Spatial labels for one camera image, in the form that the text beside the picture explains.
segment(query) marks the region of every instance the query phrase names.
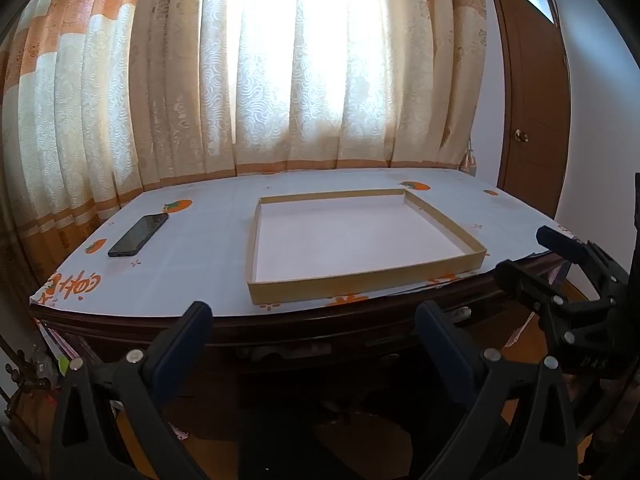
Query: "metal screw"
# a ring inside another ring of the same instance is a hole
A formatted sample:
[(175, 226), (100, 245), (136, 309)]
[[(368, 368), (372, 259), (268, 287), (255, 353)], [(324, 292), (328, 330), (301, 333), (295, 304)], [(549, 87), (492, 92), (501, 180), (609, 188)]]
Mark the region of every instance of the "metal screw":
[(76, 357), (74, 359), (71, 359), (69, 368), (77, 372), (80, 368), (82, 368), (82, 365), (84, 365), (84, 359), (82, 359), (81, 357)]
[(135, 350), (131, 350), (129, 353), (127, 353), (127, 361), (132, 364), (136, 364), (142, 361), (142, 358), (144, 356), (145, 353), (142, 350), (136, 348)]
[(555, 370), (558, 368), (558, 359), (553, 357), (552, 355), (548, 355), (545, 357), (545, 366), (550, 370)]
[(495, 348), (487, 348), (482, 354), (484, 355), (485, 359), (493, 361), (494, 363), (496, 361), (499, 361), (500, 357), (502, 357), (500, 351), (496, 350)]

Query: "wooden door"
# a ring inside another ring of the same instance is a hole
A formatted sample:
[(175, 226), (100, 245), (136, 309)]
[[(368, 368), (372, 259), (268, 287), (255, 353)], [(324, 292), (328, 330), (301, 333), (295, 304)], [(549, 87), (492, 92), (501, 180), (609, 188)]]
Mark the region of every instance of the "wooden door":
[(496, 0), (496, 6), (507, 100), (498, 184), (553, 218), (566, 169), (571, 106), (562, 35), (528, 0)]

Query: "cardboard tray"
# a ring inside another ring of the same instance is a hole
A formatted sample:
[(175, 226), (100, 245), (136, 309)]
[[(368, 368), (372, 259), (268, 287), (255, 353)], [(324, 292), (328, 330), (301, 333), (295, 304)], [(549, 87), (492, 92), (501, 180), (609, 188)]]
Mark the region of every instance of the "cardboard tray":
[(254, 304), (346, 296), (478, 269), (486, 248), (402, 189), (263, 197), (246, 280)]

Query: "black smartphone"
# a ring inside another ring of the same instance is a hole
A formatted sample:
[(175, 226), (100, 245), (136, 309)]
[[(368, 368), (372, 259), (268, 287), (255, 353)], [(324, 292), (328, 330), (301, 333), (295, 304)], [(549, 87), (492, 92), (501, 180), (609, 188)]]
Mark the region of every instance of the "black smartphone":
[(112, 258), (116, 256), (135, 256), (149, 238), (166, 222), (167, 218), (169, 218), (169, 213), (143, 216), (109, 249), (108, 255)]

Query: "orange persimmon pattern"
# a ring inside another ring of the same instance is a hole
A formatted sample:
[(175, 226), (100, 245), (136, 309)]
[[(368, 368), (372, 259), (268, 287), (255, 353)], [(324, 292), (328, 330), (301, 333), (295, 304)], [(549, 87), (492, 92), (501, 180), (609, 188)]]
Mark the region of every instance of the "orange persimmon pattern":
[(38, 299), (39, 304), (44, 304), (46, 301), (53, 298), (56, 291), (60, 294), (64, 292), (65, 300), (68, 299), (69, 295), (73, 294), (79, 301), (82, 301), (84, 300), (84, 296), (80, 296), (80, 294), (88, 294), (100, 285), (101, 276), (95, 272), (92, 272), (90, 276), (84, 276), (84, 270), (81, 270), (76, 278), (71, 275), (66, 280), (61, 280), (62, 274), (60, 273), (54, 274), (50, 278), (47, 282), (47, 288), (44, 289)]
[(433, 280), (428, 280), (428, 283), (437, 284), (437, 283), (447, 283), (452, 282), (458, 278), (455, 274), (445, 274), (444, 276), (440, 276), (439, 278), (434, 278)]
[(278, 308), (280, 305), (281, 303), (269, 303), (269, 304), (261, 305), (260, 308), (265, 309), (267, 312), (271, 312), (272, 309)]
[(170, 204), (164, 204), (162, 212), (177, 213), (178, 211), (187, 209), (191, 204), (193, 204), (193, 200), (176, 200), (175, 202), (171, 202)]
[(405, 180), (401, 182), (400, 185), (408, 187), (409, 189), (415, 189), (416, 191), (428, 191), (431, 189), (431, 186), (427, 186), (421, 182), (414, 182), (413, 180)]
[(368, 300), (368, 296), (358, 296), (356, 294), (347, 294), (346, 296), (338, 296), (334, 298), (331, 303), (327, 303), (325, 306), (338, 306), (345, 305), (348, 303), (355, 303), (356, 301), (364, 301)]
[(97, 251), (100, 250), (100, 248), (104, 245), (104, 243), (107, 241), (107, 238), (100, 238), (99, 240), (96, 240), (94, 243), (92, 243), (90, 246), (88, 246), (84, 252), (87, 254), (94, 254), (97, 253)]

